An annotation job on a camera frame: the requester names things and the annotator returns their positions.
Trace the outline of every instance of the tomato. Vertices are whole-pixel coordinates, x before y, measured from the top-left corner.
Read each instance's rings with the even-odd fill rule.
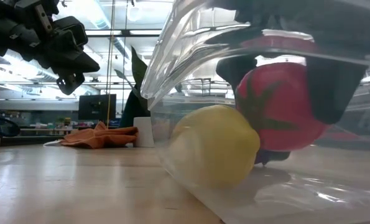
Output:
[[[236,89],[236,107],[259,133],[261,148],[270,151],[302,149],[329,127],[313,117],[306,67],[297,63],[250,71]]]

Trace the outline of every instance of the lemon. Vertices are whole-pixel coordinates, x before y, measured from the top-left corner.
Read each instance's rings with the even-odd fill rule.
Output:
[[[179,121],[168,156],[172,168],[187,183],[233,187],[253,168],[259,147],[258,134],[240,112],[215,105]]]

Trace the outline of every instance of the wooden table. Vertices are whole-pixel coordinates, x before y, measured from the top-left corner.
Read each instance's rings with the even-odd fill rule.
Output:
[[[153,149],[0,149],[0,223],[220,223]]]

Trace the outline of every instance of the computer monitor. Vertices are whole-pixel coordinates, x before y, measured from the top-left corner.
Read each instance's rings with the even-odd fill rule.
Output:
[[[102,120],[108,119],[108,111],[110,111],[109,119],[116,118],[116,95],[91,95],[80,96],[78,105],[78,119],[80,120]]]

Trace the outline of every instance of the orange cloth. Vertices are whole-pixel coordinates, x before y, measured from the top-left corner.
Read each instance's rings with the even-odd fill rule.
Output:
[[[95,129],[84,129],[73,134],[67,134],[60,142],[63,146],[101,149],[104,147],[120,147],[134,142],[137,138],[137,128],[107,129],[99,122]]]

